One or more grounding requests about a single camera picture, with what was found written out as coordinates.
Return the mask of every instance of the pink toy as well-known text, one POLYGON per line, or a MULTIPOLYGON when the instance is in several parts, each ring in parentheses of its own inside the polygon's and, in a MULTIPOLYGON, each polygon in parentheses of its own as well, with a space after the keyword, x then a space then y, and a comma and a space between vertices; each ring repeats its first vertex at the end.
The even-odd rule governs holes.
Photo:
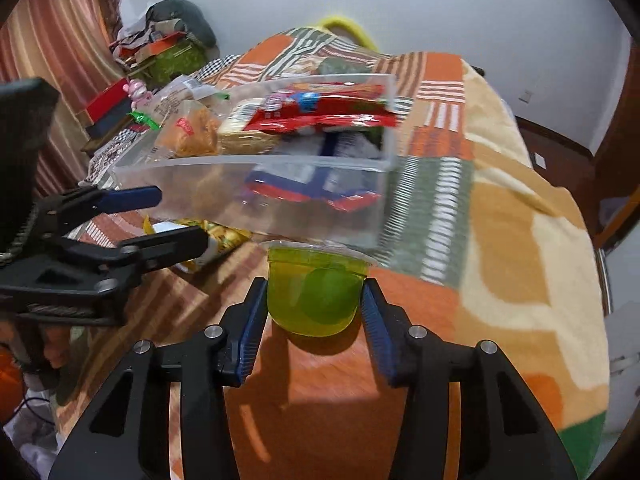
POLYGON ((142 79, 132 79, 128 84, 124 84, 122 89, 129 95, 129 99, 131 99, 132 110, 148 104, 154 96, 146 89, 146 84, 142 79))

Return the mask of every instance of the candy wrapper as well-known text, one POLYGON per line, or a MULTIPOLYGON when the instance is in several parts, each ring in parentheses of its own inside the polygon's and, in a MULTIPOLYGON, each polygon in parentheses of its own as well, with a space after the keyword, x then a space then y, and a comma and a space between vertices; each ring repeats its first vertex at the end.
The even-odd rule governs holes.
POLYGON ((232 229, 230 227, 209 222, 208 220, 197 221, 181 219, 175 220, 174 222, 158 222, 152 225, 149 217, 146 216, 142 225, 145 234, 148 235, 172 231, 174 229, 183 229, 188 226, 201 227, 207 232, 207 234, 209 234, 209 247, 200 257, 182 262, 175 266, 178 270, 189 274, 198 272, 198 270, 208 263, 221 258, 251 238, 251 233, 249 231, 232 229))
MULTIPOLYGON (((286 137, 272 153, 380 158, 380 150, 361 132, 286 137)), ((362 209, 381 196, 373 172, 311 164, 259 164, 247 177, 246 185, 263 196, 288 202, 323 200, 340 211, 362 209)))
POLYGON ((396 126, 378 84, 295 83, 261 101, 245 130, 284 134, 318 126, 368 128, 396 126))

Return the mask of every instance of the snack package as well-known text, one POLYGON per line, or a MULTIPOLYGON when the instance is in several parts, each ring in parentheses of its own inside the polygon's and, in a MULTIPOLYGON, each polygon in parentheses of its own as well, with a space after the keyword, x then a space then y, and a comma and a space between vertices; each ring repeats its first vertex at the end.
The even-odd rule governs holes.
POLYGON ((294 83, 264 98, 244 129, 284 134, 308 126, 396 126, 384 95, 377 84, 294 83))
POLYGON ((197 272, 209 262, 221 258, 251 238, 249 231, 232 229, 231 227, 215 224, 208 220, 197 221, 181 219, 174 222, 158 222, 152 225, 149 217, 146 216, 142 225, 147 235, 172 231, 174 229, 183 229, 188 226, 201 227, 209 234, 209 247, 201 256, 175 265, 178 270, 189 274, 197 272))
MULTIPOLYGON (((285 137, 272 153, 380 158, 380 150, 361 132, 285 137)), ((288 202, 323 200, 340 211, 355 211, 380 198, 374 172, 348 168, 296 163, 259 164, 245 183, 250 190, 263 196, 288 202)))
POLYGON ((181 75, 155 94, 151 101, 136 107, 136 111, 163 126, 164 121, 176 111, 182 101, 199 101, 217 92, 215 86, 203 84, 188 75, 181 75))
POLYGON ((258 130, 244 131, 254 116, 262 97, 240 101, 218 128, 218 153, 220 155, 263 155, 279 142, 277 136, 258 130))
POLYGON ((154 160, 215 155, 220 120, 197 101, 183 101, 156 138, 154 160))

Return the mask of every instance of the screw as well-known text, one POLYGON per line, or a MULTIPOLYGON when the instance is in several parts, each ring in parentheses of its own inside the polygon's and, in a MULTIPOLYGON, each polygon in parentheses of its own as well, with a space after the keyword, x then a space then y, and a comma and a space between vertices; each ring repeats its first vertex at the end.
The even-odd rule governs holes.
POLYGON ((96 283, 94 289, 96 292, 108 292, 118 286, 118 280, 115 278, 107 278, 96 283))
POLYGON ((495 354, 498 351, 498 345, 493 341, 489 341, 488 339, 485 339, 480 343, 480 349, 485 354, 495 354))
POLYGON ((151 341, 148 341, 147 339, 140 340, 133 345, 133 351, 136 354, 143 354, 145 352, 148 352, 150 348, 151 341))
POLYGON ((125 245, 120 249, 120 252, 122 254, 131 254, 131 253, 137 253, 139 250, 140 249, 137 245, 125 245))
POLYGON ((422 339, 427 335, 427 329, 422 325, 411 325, 409 327, 409 335, 414 339, 422 339))
POLYGON ((209 325, 204 329, 204 335, 209 339, 220 337, 224 331, 220 325, 209 325))

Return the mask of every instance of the patchwork blanket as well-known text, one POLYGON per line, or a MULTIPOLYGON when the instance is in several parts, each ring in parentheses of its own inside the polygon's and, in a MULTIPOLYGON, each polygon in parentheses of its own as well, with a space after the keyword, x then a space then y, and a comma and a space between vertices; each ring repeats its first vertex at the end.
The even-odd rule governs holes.
MULTIPOLYGON (((531 169, 499 97, 458 56, 388 56, 296 28, 204 79, 229 88, 311 73, 327 58, 398 78, 401 157, 371 275, 390 303, 443 339, 496 341, 584 476, 600 440, 609 367, 593 249, 571 195, 531 169)), ((141 226, 136 212, 100 216, 81 239, 110 245, 142 234, 141 226)), ((62 432, 133 343, 170 344, 217 322, 267 271, 264 251, 249 242, 205 274, 146 276, 127 305, 126 326, 91 330, 77 386, 57 410, 62 432)), ((447 479, 456 477, 460 435, 460 393, 455 386, 451 393, 447 479)), ((268 320, 254 373, 225 393, 241 477, 382 480, 405 395, 377 374, 358 317, 319 340, 268 320)), ((171 464, 182 478, 178 402, 176 386, 171 464)))

